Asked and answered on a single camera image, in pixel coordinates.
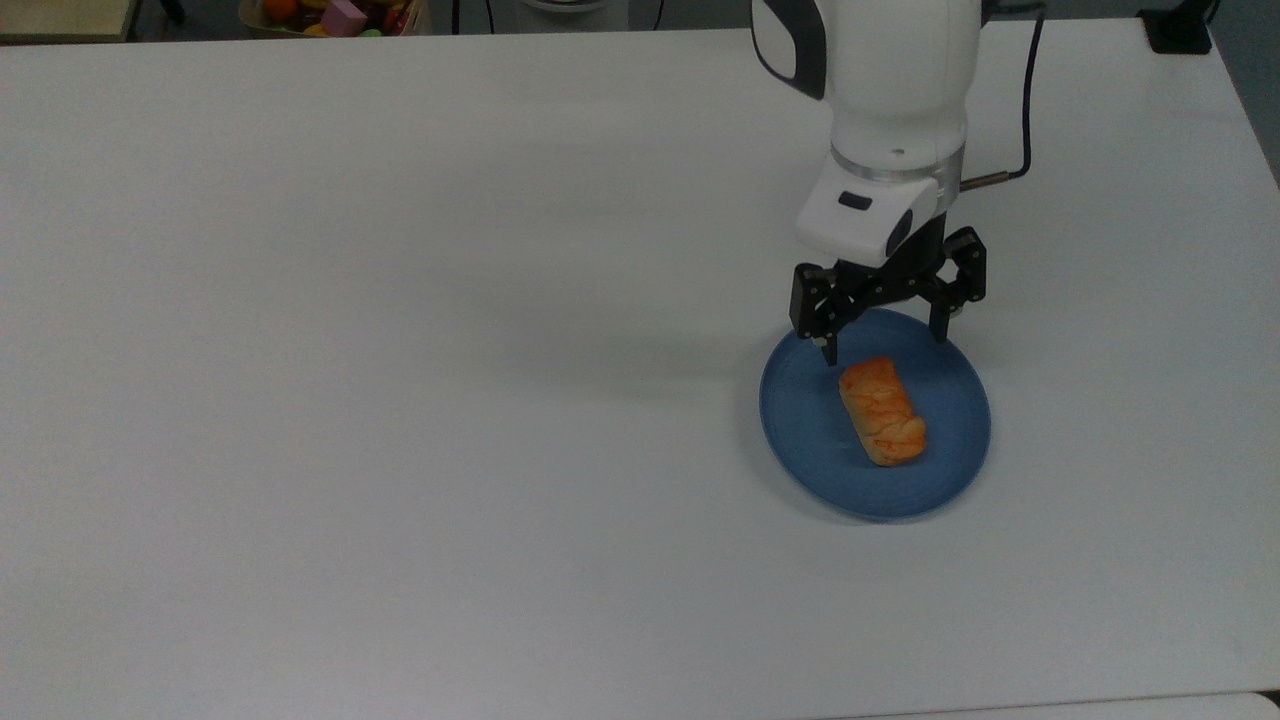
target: black cable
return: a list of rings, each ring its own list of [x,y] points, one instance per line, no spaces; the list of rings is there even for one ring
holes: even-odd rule
[[[1023,76],[1023,167],[1012,172],[1001,170],[961,181],[960,192],[1016,179],[1032,169],[1032,79],[1036,77],[1036,56],[1039,54],[1039,38],[1044,31],[1047,6],[1044,3],[1027,3],[1023,5],[1000,5],[992,10],[1002,15],[1036,10],[1036,29],[1032,32],[1030,47],[1027,49],[1027,73]]]
[[[1039,51],[1039,36],[1044,29],[1044,4],[1036,15],[1036,31],[1032,33],[1032,46],[1027,51],[1027,74],[1023,76],[1023,167],[1009,173],[1009,179],[1025,176],[1032,169],[1032,78],[1036,77],[1036,55]]]

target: white table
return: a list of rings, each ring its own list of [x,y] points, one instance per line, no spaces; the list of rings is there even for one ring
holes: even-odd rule
[[[970,174],[1019,160],[1028,35],[984,31]],[[952,324],[991,456],[900,525],[827,510],[762,438],[828,119],[745,32],[0,65],[14,717],[1280,685],[1280,195],[1216,55],[1048,24],[1034,169],[951,215],[991,250]]]

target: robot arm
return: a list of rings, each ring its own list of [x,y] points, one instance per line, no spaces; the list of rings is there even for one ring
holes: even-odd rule
[[[879,268],[960,187],[980,0],[753,0],[769,70],[832,108],[804,243]]]
[[[829,364],[836,333],[865,307],[919,295],[941,342],[951,314],[986,292],[977,233],[942,232],[960,190],[983,15],[982,0],[751,3],[764,67],[832,108],[831,154],[796,229],[837,261],[796,268],[791,305],[796,333]],[[961,247],[956,281],[938,279]]]

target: baked pastry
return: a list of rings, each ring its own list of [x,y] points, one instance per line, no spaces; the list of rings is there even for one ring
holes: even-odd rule
[[[872,462],[900,465],[924,452],[924,420],[888,357],[872,357],[840,375],[840,398]]]

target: plate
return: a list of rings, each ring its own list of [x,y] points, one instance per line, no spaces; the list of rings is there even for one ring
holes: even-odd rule
[[[873,309],[840,332],[840,363],[828,368],[809,341],[788,334],[760,379],[760,421],[773,455],[805,489],[867,520],[905,520],[955,500],[982,469],[991,409],[973,365],[928,325]],[[924,452],[902,465],[870,461],[840,400],[841,373],[887,355],[924,419]]]

